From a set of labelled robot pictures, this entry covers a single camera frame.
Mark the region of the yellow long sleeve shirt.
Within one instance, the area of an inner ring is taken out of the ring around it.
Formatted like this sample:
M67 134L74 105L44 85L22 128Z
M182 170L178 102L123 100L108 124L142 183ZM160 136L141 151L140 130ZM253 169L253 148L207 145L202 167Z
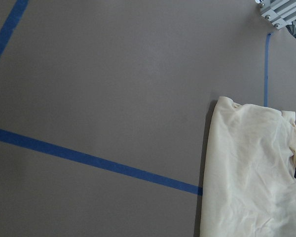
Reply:
M210 124L202 237L296 237L296 114L220 97Z

